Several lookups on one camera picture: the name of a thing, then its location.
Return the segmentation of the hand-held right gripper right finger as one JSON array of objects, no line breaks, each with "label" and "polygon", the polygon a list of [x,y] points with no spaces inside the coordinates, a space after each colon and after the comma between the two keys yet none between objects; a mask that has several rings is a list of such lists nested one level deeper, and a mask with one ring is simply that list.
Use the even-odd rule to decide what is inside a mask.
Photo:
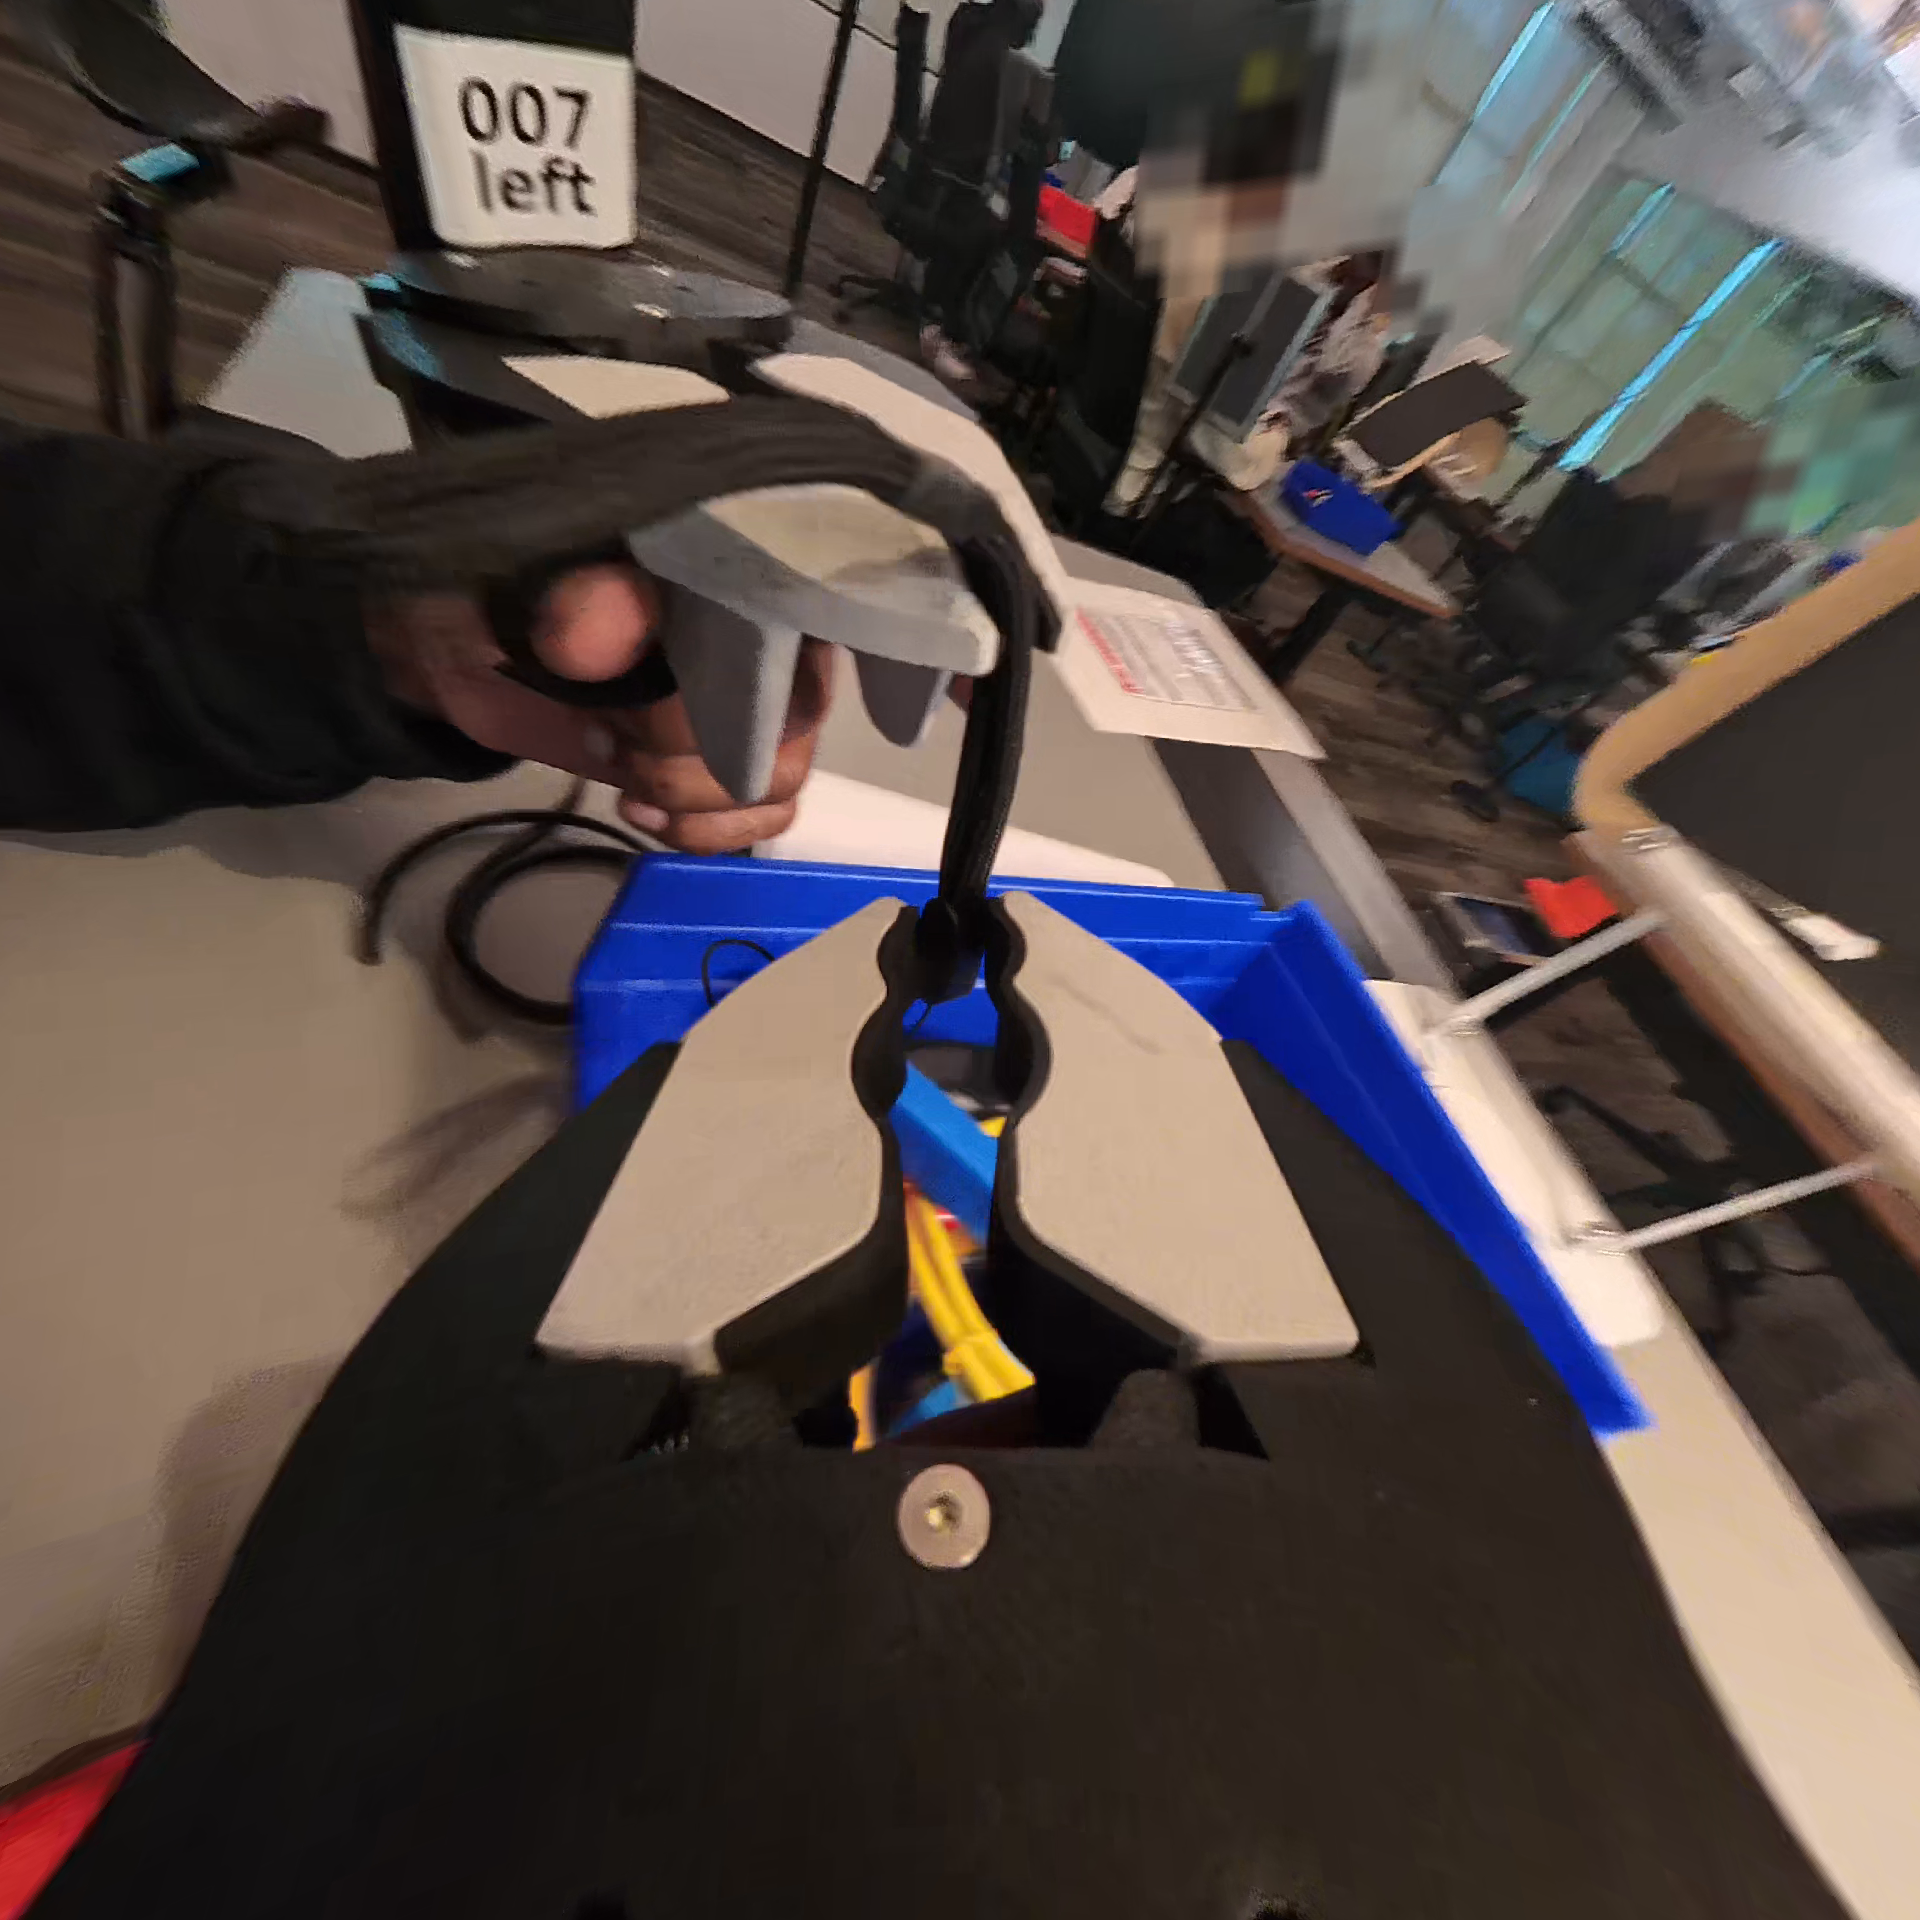
[{"label": "hand-held right gripper right finger", "polygon": [[1013,1247],[1178,1360],[1354,1356],[1354,1311],[1211,1022],[1033,894],[993,900],[993,936]]}]

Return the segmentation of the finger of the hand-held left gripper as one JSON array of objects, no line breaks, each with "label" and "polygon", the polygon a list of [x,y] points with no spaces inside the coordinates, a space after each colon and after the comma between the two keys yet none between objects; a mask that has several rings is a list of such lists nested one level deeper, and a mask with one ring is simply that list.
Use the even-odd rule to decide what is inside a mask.
[{"label": "finger of the hand-held left gripper", "polygon": [[997,439],[971,416],[837,353],[770,352],[755,362],[755,372],[785,392],[864,416],[898,442],[963,472],[993,495],[1037,580],[1053,580],[1053,537]]},{"label": "finger of the hand-held left gripper", "polygon": [[729,405],[732,392],[702,372],[576,352],[501,358],[510,400],[546,423],[609,420]]}]

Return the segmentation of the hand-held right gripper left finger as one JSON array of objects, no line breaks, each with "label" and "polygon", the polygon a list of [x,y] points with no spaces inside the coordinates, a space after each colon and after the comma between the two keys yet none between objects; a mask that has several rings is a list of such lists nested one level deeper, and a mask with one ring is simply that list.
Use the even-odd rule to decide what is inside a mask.
[{"label": "hand-held right gripper left finger", "polygon": [[917,910],[882,896],[755,973],[684,1037],[537,1333],[542,1352],[849,1384],[906,1314]]}]

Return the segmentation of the large blue storage bin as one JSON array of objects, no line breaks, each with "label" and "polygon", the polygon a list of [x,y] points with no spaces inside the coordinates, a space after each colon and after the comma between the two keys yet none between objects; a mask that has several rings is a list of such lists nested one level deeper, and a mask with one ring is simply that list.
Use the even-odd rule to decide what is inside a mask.
[{"label": "large blue storage bin", "polygon": [[[681,1041],[710,999],[758,968],[746,946],[786,954],[878,898],[924,905],[934,881],[889,866],[640,854],[574,973],[574,1104],[595,1101],[642,1050]],[[1269,1061],[1476,1264],[1597,1437],[1653,1425],[1315,905],[1093,879],[995,889],[1035,894]]]}]

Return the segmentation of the light blue plastic divider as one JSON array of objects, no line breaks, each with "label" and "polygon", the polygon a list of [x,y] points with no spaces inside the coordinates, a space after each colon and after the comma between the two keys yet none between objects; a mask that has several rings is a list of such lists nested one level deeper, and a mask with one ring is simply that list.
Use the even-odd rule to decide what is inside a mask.
[{"label": "light blue plastic divider", "polygon": [[974,1246],[993,1236],[998,1140],[922,1068],[909,1065],[891,1109],[901,1169]]}]

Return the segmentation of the black pole stand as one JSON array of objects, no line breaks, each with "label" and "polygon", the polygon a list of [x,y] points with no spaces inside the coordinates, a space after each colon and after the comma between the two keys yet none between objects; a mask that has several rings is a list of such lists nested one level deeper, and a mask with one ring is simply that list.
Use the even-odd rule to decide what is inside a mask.
[{"label": "black pole stand", "polygon": [[806,143],[805,168],[800,178],[800,196],[796,217],[786,240],[782,296],[798,306],[802,300],[806,255],[813,217],[828,178],[828,152],[832,143],[835,119],[844,98],[852,39],[857,33],[860,2],[841,2],[837,7],[832,42],[819,92],[812,138]]}]

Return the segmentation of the computer monitor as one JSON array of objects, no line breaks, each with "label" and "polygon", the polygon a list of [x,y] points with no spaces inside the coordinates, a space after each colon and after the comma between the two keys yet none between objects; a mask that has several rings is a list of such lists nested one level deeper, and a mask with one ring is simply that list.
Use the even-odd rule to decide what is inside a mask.
[{"label": "computer monitor", "polygon": [[1186,416],[1235,440],[1265,420],[1283,378],[1328,313],[1332,287],[1309,273],[1259,269],[1201,302],[1168,389]]}]

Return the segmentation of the white paper sheet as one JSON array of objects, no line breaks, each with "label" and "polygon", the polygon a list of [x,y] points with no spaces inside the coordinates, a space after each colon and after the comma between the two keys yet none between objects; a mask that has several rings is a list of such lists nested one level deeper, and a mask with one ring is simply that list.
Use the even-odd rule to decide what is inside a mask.
[{"label": "white paper sheet", "polygon": [[1096,732],[1325,757],[1209,607],[1126,584],[1072,582],[1050,662]]}]

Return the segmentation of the white roll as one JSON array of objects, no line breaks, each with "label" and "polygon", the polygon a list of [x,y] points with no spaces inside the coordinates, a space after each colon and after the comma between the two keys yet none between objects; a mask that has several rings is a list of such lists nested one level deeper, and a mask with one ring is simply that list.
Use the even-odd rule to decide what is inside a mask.
[{"label": "white roll", "polygon": [[[812,772],[794,823],[756,845],[758,856],[932,873],[939,866],[947,807],[835,772]],[[1062,838],[1009,828],[993,866],[997,879],[1075,879],[1171,887],[1164,871]]]}]

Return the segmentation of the black stand with blue band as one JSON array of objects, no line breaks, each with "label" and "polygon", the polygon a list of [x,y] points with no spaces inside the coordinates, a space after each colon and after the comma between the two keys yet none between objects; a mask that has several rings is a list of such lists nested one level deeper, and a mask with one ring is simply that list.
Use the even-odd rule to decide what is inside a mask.
[{"label": "black stand with blue band", "polygon": [[171,221],[234,186],[234,158],[318,148],[330,114],[301,100],[240,108],[161,134],[98,176],[92,209],[93,372],[102,425],[165,439],[178,418],[178,285]]}]

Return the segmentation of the small blue bin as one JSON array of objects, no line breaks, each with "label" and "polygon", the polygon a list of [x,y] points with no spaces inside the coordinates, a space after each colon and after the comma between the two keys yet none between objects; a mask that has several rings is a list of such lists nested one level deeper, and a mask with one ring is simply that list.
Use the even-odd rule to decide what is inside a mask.
[{"label": "small blue bin", "polygon": [[1281,504],[1307,532],[1370,559],[1402,538],[1402,524],[1377,495],[1344,471],[1294,461],[1281,476]]}]

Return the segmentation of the black panel with wooden rim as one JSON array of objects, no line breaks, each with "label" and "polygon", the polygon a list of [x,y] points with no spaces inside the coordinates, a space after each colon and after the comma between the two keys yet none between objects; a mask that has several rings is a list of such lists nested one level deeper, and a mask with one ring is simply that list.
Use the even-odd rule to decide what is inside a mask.
[{"label": "black panel with wooden rim", "polygon": [[[1617,720],[1574,778],[1579,869],[1614,916],[1464,1010],[1381,990],[1445,1113],[1574,1300],[1601,1255],[1760,1212],[1875,1233],[1916,1272],[1917,532],[1747,628]],[[1602,977],[1744,1169],[1624,1229],[1544,1120],[1493,1022]]]}]

